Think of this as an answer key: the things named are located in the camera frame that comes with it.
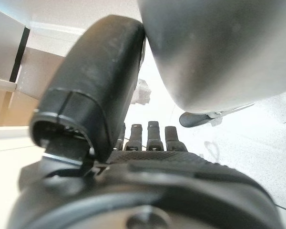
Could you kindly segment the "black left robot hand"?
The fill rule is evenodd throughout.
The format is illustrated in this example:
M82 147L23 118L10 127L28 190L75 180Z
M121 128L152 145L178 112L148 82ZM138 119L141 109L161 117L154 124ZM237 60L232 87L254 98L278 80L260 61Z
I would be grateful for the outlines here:
M276 205L245 174L186 150L176 129L124 119L143 57L143 25L109 15L76 42L34 110L40 161L22 168L10 229L281 229Z

